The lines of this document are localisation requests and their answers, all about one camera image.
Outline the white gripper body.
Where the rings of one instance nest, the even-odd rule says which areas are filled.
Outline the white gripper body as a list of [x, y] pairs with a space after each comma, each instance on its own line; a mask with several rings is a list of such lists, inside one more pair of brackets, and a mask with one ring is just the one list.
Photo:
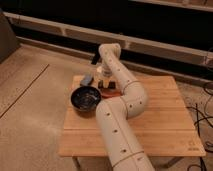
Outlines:
[[96, 78], [98, 81], [99, 88], [107, 88], [111, 80], [112, 73], [106, 71], [102, 66], [99, 66], [96, 69]]

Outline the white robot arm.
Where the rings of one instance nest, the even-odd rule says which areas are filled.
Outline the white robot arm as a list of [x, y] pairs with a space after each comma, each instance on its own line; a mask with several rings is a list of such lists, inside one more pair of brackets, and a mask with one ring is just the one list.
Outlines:
[[113, 171], [155, 171], [128, 119], [142, 114], [148, 95], [140, 81], [119, 61], [118, 43], [101, 44], [102, 74], [114, 75], [122, 95], [102, 100], [96, 108], [105, 148]]

